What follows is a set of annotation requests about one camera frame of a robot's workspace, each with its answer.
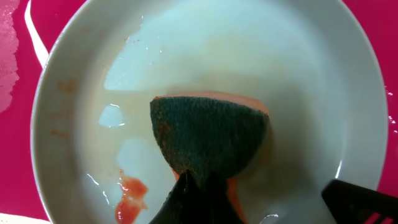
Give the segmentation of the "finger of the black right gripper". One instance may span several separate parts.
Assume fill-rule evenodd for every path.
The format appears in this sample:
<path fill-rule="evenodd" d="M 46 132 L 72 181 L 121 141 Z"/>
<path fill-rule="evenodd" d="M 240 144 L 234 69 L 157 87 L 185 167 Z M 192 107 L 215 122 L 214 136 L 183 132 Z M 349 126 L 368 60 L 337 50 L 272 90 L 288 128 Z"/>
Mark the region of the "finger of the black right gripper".
<path fill-rule="evenodd" d="M 397 224 L 396 197 L 335 179 L 322 199 L 338 224 Z"/>

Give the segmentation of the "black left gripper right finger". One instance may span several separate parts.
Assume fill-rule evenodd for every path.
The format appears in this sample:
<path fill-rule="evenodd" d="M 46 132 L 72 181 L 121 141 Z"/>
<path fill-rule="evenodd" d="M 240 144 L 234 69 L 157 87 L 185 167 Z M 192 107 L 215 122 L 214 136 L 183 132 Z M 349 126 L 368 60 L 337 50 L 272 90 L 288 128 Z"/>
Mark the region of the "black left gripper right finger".
<path fill-rule="evenodd" d="M 206 197 L 210 207 L 212 224 L 244 224 L 244 217 L 238 200 L 235 179 L 224 179 L 212 173 L 206 183 Z"/>

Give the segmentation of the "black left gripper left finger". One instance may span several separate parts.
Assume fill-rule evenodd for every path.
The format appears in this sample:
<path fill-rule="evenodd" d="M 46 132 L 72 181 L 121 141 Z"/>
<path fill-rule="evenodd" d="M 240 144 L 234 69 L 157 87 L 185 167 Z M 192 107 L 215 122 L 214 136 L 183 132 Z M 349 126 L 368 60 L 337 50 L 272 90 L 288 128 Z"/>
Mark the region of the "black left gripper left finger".
<path fill-rule="evenodd" d="M 180 175 L 163 206 L 150 224 L 202 223 L 202 192 L 190 171 Z"/>

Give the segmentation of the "green orange sponge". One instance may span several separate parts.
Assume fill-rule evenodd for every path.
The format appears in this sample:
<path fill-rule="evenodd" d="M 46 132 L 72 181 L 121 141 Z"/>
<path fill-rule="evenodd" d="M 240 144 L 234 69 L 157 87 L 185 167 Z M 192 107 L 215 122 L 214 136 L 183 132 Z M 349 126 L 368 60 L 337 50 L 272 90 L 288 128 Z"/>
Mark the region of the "green orange sponge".
<path fill-rule="evenodd" d="M 187 93 L 154 98 L 150 118 L 168 165 L 178 178 L 192 173 L 202 192 L 202 223 L 210 223 L 209 176 L 233 179 L 251 163 L 266 138 L 268 109 L 243 96 Z"/>

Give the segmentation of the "white plate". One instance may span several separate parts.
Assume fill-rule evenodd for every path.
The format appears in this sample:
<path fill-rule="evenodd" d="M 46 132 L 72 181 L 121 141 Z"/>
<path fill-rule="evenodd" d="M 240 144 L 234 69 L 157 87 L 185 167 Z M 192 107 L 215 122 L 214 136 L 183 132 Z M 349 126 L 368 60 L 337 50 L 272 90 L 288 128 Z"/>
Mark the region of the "white plate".
<path fill-rule="evenodd" d="M 376 189 L 388 115 L 376 56 L 341 1 L 88 1 L 35 96 L 32 163 L 52 223 L 115 223 L 121 174 L 148 223 L 175 183 L 152 134 L 156 96 L 255 98 L 271 138 L 238 178 L 249 223 L 333 223 L 331 179 Z"/>

